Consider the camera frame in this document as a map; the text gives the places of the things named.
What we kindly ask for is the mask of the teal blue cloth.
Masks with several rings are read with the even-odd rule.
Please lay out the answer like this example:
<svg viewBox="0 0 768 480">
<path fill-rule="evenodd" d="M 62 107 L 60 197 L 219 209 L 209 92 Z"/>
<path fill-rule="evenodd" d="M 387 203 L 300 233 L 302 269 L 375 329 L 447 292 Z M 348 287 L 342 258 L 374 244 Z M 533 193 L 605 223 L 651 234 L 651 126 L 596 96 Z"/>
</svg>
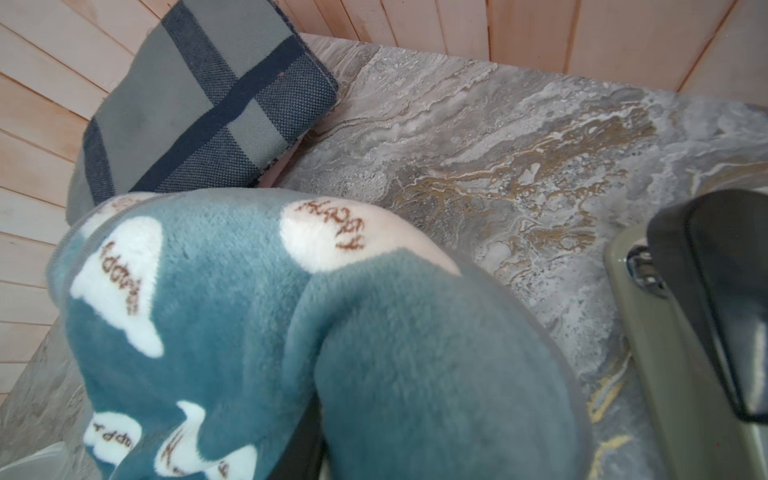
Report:
<svg viewBox="0 0 768 480">
<path fill-rule="evenodd" d="M 382 208 L 132 193 L 47 267 L 107 479 L 267 479 L 318 398 L 320 478 L 583 479 L 581 388 L 523 304 Z"/>
</svg>

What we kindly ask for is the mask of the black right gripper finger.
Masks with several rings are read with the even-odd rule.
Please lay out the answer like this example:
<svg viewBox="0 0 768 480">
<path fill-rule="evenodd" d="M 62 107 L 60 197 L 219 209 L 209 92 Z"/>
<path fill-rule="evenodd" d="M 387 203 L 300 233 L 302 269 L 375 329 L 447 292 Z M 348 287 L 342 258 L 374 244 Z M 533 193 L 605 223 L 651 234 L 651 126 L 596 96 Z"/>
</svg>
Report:
<svg viewBox="0 0 768 480">
<path fill-rule="evenodd" d="M 325 453 L 321 403 L 312 398 L 267 479 L 318 480 Z"/>
</svg>

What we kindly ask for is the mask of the grey navy plaid blanket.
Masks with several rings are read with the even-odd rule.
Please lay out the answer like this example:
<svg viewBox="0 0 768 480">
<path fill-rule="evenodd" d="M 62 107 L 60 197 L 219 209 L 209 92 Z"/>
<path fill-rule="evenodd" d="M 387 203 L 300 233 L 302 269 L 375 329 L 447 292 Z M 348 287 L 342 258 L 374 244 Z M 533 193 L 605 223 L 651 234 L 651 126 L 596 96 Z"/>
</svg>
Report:
<svg viewBox="0 0 768 480">
<path fill-rule="evenodd" d="M 180 1 L 87 125 L 65 218 L 130 192 L 253 187 L 336 104 L 269 1 Z"/>
</svg>

